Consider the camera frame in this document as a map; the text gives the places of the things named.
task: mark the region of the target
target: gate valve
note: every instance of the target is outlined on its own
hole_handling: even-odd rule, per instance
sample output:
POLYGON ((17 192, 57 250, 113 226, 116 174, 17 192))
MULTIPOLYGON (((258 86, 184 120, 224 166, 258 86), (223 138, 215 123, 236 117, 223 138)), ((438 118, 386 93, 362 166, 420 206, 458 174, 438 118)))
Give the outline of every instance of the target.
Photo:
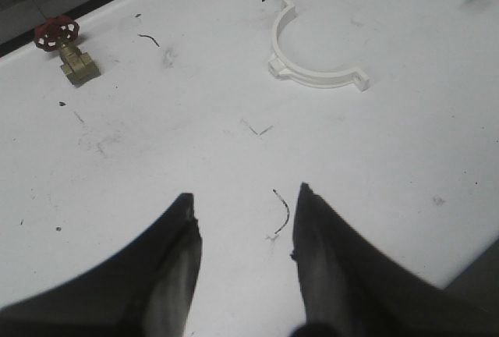
POLYGON ((46 52, 59 50, 61 69, 73 85, 81 85, 101 72, 87 52, 82 53, 72 42, 78 38, 80 25, 66 15, 47 18, 34 30, 34 43, 46 52))

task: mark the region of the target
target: wire scrap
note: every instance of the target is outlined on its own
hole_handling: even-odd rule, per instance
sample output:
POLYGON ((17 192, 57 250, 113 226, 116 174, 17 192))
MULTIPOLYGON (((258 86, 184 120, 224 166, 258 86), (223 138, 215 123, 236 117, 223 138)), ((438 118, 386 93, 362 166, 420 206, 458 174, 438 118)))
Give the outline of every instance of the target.
POLYGON ((152 41, 153 41, 153 42, 154 42, 154 43, 155 43, 158 47, 160 47, 160 46, 159 46, 159 43, 157 43, 157 42, 156 42, 156 40, 155 40, 152 36, 147 35, 147 34, 137 34, 137 35, 138 35, 139 37, 146 37, 146 38, 151 39, 151 40, 152 40, 152 41))
POLYGON ((282 227, 279 228, 278 230, 276 230, 274 232, 274 234, 277 235, 288 224, 288 222, 289 222, 289 216, 291 215, 291 213, 289 212, 289 206, 288 206, 288 204, 286 203, 286 201, 284 200, 284 198, 281 197, 281 194, 279 194, 276 189, 272 189, 272 191, 277 196, 277 198, 279 198, 279 200, 284 204, 284 207, 286 207, 286 214, 287 214, 286 215, 286 221, 284 222, 284 224, 282 225, 282 227))

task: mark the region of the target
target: white plastic pipe clamp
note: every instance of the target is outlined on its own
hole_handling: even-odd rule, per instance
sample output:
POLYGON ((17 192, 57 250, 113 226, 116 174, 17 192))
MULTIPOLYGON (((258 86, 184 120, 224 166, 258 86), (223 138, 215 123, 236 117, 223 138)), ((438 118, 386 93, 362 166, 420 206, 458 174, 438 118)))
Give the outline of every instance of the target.
POLYGON ((279 79, 290 79, 310 87, 331 89, 354 83, 360 91, 369 87, 369 77, 358 66, 338 72, 317 72, 296 65, 289 60, 279 47, 279 36, 282 30, 296 18, 295 4, 290 0, 282 0, 282 11, 272 27, 272 48, 274 53, 268 61, 271 73, 279 79))

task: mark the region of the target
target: red valve handwheel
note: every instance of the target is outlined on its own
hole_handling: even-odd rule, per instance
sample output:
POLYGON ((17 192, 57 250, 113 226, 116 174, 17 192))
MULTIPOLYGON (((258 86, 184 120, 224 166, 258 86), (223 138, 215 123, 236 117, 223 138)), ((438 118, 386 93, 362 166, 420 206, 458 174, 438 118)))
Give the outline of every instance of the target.
POLYGON ((54 51, 57 49, 58 38, 74 41, 78 38, 78 30, 80 25, 66 15, 49 17, 43 25, 34 30, 33 42, 44 51, 54 51))

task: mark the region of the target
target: white floor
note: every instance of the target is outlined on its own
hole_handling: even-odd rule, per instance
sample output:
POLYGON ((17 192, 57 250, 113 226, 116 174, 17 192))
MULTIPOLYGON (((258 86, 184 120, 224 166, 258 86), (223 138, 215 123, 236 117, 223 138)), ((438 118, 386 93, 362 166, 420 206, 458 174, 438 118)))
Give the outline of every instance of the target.
POLYGON ((369 90, 268 72, 281 0, 110 3, 78 19, 103 72, 79 89, 33 44, 0 59, 0 306, 98 264, 183 191, 203 237, 185 336, 304 321, 292 221, 267 239, 272 189, 293 212, 308 182, 437 286, 497 237, 499 1, 293 1, 289 57, 359 65, 369 90))

